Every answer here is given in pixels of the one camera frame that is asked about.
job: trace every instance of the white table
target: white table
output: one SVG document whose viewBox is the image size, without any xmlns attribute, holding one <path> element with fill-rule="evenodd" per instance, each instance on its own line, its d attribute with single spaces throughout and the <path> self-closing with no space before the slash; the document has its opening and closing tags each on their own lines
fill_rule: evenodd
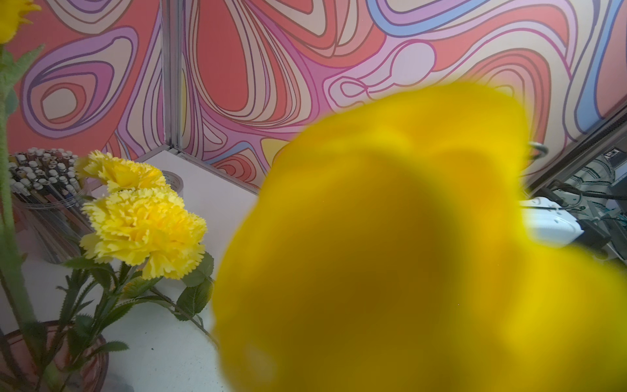
<svg viewBox="0 0 627 392">
<path fill-rule="evenodd" d="M 207 221 L 204 243 L 216 260 L 216 271 L 231 237 L 254 205 L 256 196 L 167 151 L 146 162 L 183 179 L 187 210 Z M 65 284 L 64 276 L 70 270 L 42 261 L 28 232 L 20 233 L 18 239 L 23 251 L 29 252 L 23 270 L 35 313 L 42 321 L 57 320 L 64 293 L 55 287 Z M 182 282 L 172 280 L 161 281 L 157 286 L 173 299 L 178 298 L 184 288 Z M 100 292 L 94 290 L 90 297 L 97 299 L 99 296 Z M 93 312 L 93 306 L 86 312 Z M 211 303 L 201 316 L 210 331 L 214 322 Z M 4 292 L 0 294 L 0 326 L 5 332 L 17 329 Z M 135 306 L 105 329 L 103 335 L 108 341 L 121 340 L 130 346 L 127 351 L 109 354 L 108 375 L 110 379 L 121 377 L 135 392 L 228 392 L 219 372 L 214 346 L 191 322 L 176 320 L 158 305 Z"/>
</svg>

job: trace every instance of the metal hook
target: metal hook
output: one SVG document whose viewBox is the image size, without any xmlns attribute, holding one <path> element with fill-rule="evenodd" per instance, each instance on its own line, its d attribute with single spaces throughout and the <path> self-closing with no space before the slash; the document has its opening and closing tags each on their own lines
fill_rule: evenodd
<svg viewBox="0 0 627 392">
<path fill-rule="evenodd" d="M 536 159 L 544 158 L 545 156 L 549 155 L 549 148 L 547 146 L 543 145 L 542 143 L 529 142 L 529 145 L 533 149 L 538 150 L 538 152 L 539 152 L 539 154 L 531 156 L 531 160 L 532 161 L 535 161 Z"/>
</svg>

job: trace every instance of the yellow carnation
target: yellow carnation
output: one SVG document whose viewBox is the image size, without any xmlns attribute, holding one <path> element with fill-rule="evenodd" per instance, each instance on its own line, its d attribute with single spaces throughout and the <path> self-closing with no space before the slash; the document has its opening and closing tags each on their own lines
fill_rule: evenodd
<svg viewBox="0 0 627 392">
<path fill-rule="evenodd" d="M 181 279 L 203 258 L 204 219 L 172 189 L 123 190 L 83 206 L 95 233 L 81 240 L 89 258 L 115 257 L 143 267 L 142 278 Z"/>
<path fill-rule="evenodd" d="M 21 23 L 30 23 L 23 16 L 31 11 L 41 11 L 32 0 L 0 0 L 0 45 L 13 39 Z"/>
<path fill-rule="evenodd" d="M 106 182 L 110 193 L 120 189 L 166 186 L 166 178 L 156 167 L 100 151 L 92 151 L 86 158 L 79 159 L 76 170 L 81 177 L 99 178 Z"/>
</svg>

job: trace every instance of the pencil holder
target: pencil holder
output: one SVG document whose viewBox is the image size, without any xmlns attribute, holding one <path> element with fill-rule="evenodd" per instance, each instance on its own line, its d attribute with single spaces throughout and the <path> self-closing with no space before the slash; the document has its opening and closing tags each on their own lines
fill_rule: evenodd
<svg viewBox="0 0 627 392">
<path fill-rule="evenodd" d="M 61 264 L 81 255 L 78 243 L 92 227 L 80 208 L 85 189 L 76 194 L 49 198 L 44 203 L 25 203 L 14 198 L 14 205 L 44 250 L 47 262 Z"/>
</svg>

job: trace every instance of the metal frame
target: metal frame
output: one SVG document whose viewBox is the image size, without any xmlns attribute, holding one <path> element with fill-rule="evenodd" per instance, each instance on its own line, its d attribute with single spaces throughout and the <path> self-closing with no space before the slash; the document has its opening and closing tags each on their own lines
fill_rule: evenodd
<svg viewBox="0 0 627 392">
<path fill-rule="evenodd" d="M 259 189 L 246 184 L 216 169 L 202 160 L 185 152 L 181 145 L 181 74 L 182 56 L 179 50 L 183 42 L 183 20 L 185 0 L 161 0 L 162 39 L 163 39 L 163 103 L 165 144 L 149 151 L 140 159 L 143 162 L 161 151 L 170 153 L 193 163 L 194 165 L 220 176 L 251 193 L 258 194 Z"/>
<path fill-rule="evenodd" d="M 616 110 L 605 122 L 591 130 L 585 140 L 573 143 L 548 169 L 530 178 L 528 193 L 533 194 L 556 179 L 566 181 L 624 137 L 627 137 L 627 106 Z"/>
<path fill-rule="evenodd" d="M 184 0 L 161 0 L 165 143 L 181 146 L 181 51 Z"/>
</svg>

